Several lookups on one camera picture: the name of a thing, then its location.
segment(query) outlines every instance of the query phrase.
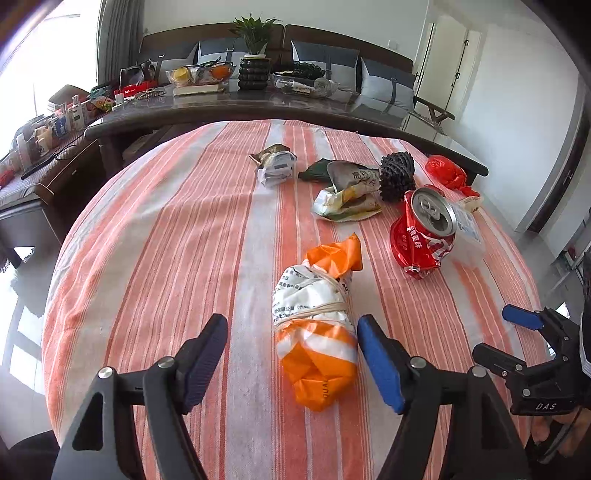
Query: red soda can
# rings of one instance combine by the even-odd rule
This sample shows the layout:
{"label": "red soda can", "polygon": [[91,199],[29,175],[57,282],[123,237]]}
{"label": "red soda can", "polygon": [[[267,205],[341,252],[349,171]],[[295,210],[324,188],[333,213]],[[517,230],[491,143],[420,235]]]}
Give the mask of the red soda can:
{"label": "red soda can", "polygon": [[453,248],[457,220],[450,203],[428,186],[404,194],[404,214],[390,228],[390,245],[404,271],[424,278]]}

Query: gray cushion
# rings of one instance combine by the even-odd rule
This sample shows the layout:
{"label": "gray cushion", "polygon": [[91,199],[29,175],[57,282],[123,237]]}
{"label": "gray cushion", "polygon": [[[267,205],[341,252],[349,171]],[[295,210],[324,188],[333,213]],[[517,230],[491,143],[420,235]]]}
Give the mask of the gray cushion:
{"label": "gray cushion", "polygon": [[326,70],[326,78],[339,83],[341,88],[355,90],[358,50],[294,40],[291,41],[291,47],[294,61],[318,65]]}
{"label": "gray cushion", "polygon": [[152,59],[152,61],[160,64],[158,83],[168,83],[168,77],[166,76],[167,70],[176,70],[185,65],[192,65],[195,58],[195,52],[197,51],[197,45],[198,44],[195,43],[192,46],[188,46],[187,44],[171,46],[167,48],[166,53],[160,54],[156,59]]}
{"label": "gray cushion", "polygon": [[[221,61],[231,61],[238,67],[240,65],[240,59],[244,55],[248,55],[248,48],[243,38],[208,38],[207,40],[199,41],[197,63],[217,60],[221,57]],[[237,79],[238,74],[239,71],[236,68],[230,78]]]}
{"label": "gray cushion", "polygon": [[407,111],[414,109],[413,74],[361,59],[361,75],[361,95],[392,103]]}

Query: book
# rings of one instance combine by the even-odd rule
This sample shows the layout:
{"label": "book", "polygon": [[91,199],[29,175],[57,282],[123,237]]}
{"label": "book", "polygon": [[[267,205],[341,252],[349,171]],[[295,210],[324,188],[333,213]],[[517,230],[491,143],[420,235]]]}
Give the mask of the book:
{"label": "book", "polygon": [[190,85],[186,87],[175,87],[173,90],[174,96],[179,95],[193,95],[195,93],[216,93],[223,88],[220,88],[220,84],[214,85]]}

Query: window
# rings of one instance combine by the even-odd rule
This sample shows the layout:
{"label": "window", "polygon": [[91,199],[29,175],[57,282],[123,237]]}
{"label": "window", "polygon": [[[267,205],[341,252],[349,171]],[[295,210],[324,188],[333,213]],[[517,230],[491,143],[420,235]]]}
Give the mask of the window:
{"label": "window", "polygon": [[96,30],[100,0],[64,0],[18,47],[0,73],[0,158],[15,131],[48,113],[48,100],[66,84],[96,85]]}

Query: human hand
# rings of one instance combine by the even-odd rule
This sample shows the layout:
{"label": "human hand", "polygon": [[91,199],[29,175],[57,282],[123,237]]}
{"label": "human hand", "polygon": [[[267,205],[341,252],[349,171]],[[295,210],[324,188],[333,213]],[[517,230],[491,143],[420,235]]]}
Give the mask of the human hand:
{"label": "human hand", "polygon": [[566,438],[560,443],[558,452],[564,457],[573,456],[579,443],[587,433],[589,425],[591,425],[591,410],[581,408],[581,412],[577,417],[579,409],[573,410],[566,415],[555,415],[553,417],[533,417],[531,422],[531,437],[536,443],[543,442],[550,434],[550,422],[556,420],[559,423],[569,424],[574,420]]}

